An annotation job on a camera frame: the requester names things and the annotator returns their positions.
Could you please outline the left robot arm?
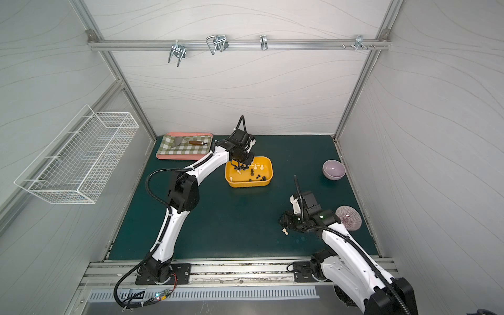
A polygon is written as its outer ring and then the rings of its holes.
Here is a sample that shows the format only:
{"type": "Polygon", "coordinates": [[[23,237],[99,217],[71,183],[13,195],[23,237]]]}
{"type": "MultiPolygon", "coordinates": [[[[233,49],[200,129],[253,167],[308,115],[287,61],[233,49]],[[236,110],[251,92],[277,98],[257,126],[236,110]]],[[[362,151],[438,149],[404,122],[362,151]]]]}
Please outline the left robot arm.
{"type": "Polygon", "coordinates": [[[250,165],[254,159],[253,135],[236,128],[223,140],[211,144],[209,152],[200,160],[183,169],[159,169],[149,174],[145,181],[147,193],[166,208],[166,214],[155,244],[142,263],[151,275],[162,281],[171,270],[175,244],[185,219],[199,203],[199,186],[203,180],[229,161],[238,167],[250,165]],[[163,172],[173,172],[166,198],[157,196],[150,187],[152,178],[163,172]]]}

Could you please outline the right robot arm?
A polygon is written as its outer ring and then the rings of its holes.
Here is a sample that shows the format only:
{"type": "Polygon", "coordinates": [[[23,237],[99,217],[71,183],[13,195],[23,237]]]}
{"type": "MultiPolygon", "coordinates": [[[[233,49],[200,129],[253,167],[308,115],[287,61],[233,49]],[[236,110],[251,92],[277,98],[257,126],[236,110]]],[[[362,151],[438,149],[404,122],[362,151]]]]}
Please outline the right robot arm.
{"type": "Polygon", "coordinates": [[[324,211],[312,192],[291,196],[279,223],[286,232],[314,233],[327,249],[309,262],[310,277],[332,282],[338,298],[363,314],[417,314],[412,285],[379,265],[350,235],[336,212],[324,211]]]}

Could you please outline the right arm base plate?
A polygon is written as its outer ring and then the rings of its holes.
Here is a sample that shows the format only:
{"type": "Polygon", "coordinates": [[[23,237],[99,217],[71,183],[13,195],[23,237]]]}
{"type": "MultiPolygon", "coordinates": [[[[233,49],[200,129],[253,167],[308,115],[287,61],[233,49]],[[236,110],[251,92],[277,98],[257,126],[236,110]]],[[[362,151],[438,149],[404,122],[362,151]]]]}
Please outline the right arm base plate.
{"type": "Polygon", "coordinates": [[[295,283],[315,283],[327,282],[321,273],[315,270],[315,266],[310,261],[294,261],[287,265],[286,270],[293,274],[295,283]]]}

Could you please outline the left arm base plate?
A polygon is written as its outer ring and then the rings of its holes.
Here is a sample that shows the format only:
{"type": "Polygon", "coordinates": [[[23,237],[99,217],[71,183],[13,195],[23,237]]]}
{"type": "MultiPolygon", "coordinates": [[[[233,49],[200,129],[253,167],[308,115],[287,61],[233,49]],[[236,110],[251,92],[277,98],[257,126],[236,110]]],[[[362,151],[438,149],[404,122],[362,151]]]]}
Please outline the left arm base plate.
{"type": "Polygon", "coordinates": [[[137,286],[188,284],[192,265],[175,263],[168,265],[143,265],[135,280],[137,286]]]}

